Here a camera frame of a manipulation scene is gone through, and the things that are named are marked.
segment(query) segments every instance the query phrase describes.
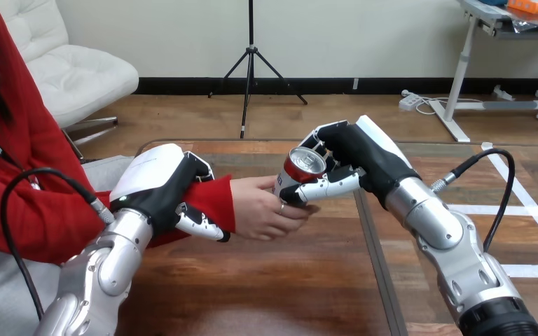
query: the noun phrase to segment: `robot finger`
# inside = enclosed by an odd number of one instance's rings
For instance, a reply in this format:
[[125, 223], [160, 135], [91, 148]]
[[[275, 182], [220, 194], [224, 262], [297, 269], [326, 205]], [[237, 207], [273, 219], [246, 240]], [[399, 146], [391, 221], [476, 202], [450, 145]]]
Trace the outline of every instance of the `robot finger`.
[[339, 127], [348, 125], [349, 122], [347, 120], [341, 120], [337, 122], [332, 122], [329, 124], [321, 125], [317, 128], [315, 128], [309, 135], [307, 135], [302, 142], [300, 142], [299, 146], [302, 147], [308, 147], [312, 148], [315, 151], [317, 151], [319, 154], [324, 155], [325, 153], [321, 153], [319, 148], [320, 145], [322, 145], [323, 139], [321, 138], [321, 134], [328, 132], [329, 130], [337, 129]]
[[176, 224], [176, 229], [178, 230], [222, 243], [230, 239], [229, 232], [222, 230], [203, 212], [190, 204], [181, 203], [177, 207], [177, 215], [180, 217], [179, 222]]
[[351, 166], [339, 167], [313, 182], [293, 185], [280, 192], [280, 198], [293, 205], [335, 197], [360, 189], [362, 172]]
[[211, 181], [215, 179], [211, 166], [205, 160], [190, 151], [184, 152], [184, 156], [193, 163], [195, 168], [195, 177], [197, 180], [199, 180], [199, 182]]

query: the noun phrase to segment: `white cable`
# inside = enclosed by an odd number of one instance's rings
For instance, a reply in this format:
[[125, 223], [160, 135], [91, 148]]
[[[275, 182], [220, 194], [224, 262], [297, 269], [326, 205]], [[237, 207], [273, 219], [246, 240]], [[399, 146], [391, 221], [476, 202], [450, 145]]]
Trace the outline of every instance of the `white cable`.
[[[420, 106], [422, 106], [423, 104], [426, 104], [430, 107], [432, 107], [430, 105], [430, 102], [431, 101], [436, 101], [436, 102], [440, 102], [440, 103], [444, 103], [446, 104], [448, 102], [448, 97], [437, 97], [437, 98], [427, 98], [427, 97], [420, 97], [422, 98], [422, 102], [419, 103], [416, 107], [415, 107], [415, 110], [418, 112], [418, 113], [421, 113], [421, 114], [425, 114], [426, 116], [431, 116], [433, 114], [436, 114], [436, 112], [424, 112], [422, 110], [420, 110]], [[476, 102], [476, 103], [483, 103], [483, 101], [481, 100], [477, 100], [477, 99], [469, 99], [469, 98], [459, 98], [458, 99], [459, 102]]]

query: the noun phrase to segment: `soda can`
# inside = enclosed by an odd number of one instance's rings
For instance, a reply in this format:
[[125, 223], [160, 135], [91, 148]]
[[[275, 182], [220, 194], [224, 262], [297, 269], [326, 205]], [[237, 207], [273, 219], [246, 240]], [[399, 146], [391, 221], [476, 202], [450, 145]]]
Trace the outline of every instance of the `soda can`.
[[295, 147], [289, 152], [284, 168], [277, 176], [273, 194], [279, 197], [282, 189], [318, 179], [325, 171], [326, 162], [319, 153], [307, 147]]

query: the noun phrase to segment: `white wall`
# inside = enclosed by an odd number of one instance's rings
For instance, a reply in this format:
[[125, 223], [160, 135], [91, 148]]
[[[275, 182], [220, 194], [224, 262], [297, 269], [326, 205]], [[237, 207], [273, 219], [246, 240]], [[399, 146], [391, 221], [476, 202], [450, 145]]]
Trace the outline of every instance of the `white wall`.
[[[254, 1], [255, 44], [292, 78], [453, 77], [467, 32], [453, 0]], [[247, 0], [58, 4], [72, 43], [117, 55], [143, 77], [221, 77], [248, 45]], [[538, 78], [538, 41], [481, 31], [476, 40], [469, 77]], [[259, 63], [257, 77], [273, 76]]]

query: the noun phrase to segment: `white chair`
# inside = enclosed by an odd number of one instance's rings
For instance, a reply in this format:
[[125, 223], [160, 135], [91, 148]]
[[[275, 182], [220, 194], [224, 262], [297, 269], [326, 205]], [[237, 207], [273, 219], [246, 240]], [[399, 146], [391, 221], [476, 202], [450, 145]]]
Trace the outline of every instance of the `white chair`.
[[139, 75], [131, 64], [107, 52], [70, 45], [55, 0], [0, 0], [0, 12], [44, 105], [65, 135], [102, 123], [112, 128], [118, 124], [117, 117], [81, 120], [137, 89]]

